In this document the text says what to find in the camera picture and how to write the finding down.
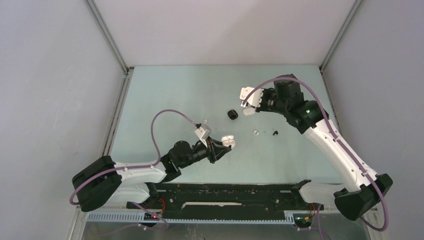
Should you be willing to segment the white gold-trimmed charging case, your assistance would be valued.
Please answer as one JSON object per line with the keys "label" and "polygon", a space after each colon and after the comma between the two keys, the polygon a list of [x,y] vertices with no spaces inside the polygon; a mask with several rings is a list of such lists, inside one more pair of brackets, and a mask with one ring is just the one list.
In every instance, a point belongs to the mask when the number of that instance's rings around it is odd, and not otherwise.
{"label": "white gold-trimmed charging case", "polygon": [[235,137],[233,135],[226,135],[221,138],[222,145],[228,148],[234,148],[236,145]]}

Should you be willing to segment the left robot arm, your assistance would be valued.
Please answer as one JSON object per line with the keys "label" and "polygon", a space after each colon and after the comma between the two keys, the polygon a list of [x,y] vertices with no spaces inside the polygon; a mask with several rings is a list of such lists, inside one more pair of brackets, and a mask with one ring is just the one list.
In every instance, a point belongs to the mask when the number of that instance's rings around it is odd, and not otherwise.
{"label": "left robot arm", "polygon": [[72,178],[77,204],[83,212],[129,202],[153,208],[158,202],[156,184],[176,179],[183,168],[203,159],[215,163],[229,153],[235,143],[232,135],[221,140],[208,137],[194,145],[178,141],[157,165],[115,162],[109,155],[102,156]]}

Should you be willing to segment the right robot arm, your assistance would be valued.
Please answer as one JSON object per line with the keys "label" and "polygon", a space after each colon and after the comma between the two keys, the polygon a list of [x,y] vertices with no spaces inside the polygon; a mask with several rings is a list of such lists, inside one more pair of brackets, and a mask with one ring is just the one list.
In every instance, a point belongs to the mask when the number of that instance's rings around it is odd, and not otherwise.
{"label": "right robot arm", "polygon": [[385,195],[393,185],[387,174],[379,174],[350,147],[326,112],[316,93],[293,74],[280,75],[255,88],[240,92],[241,106],[255,113],[282,115],[286,122],[310,140],[327,157],[340,176],[340,184],[304,180],[291,194],[291,204],[304,209],[310,203],[336,208],[345,218],[364,221],[364,215],[380,204],[383,226],[387,229],[389,211]]}

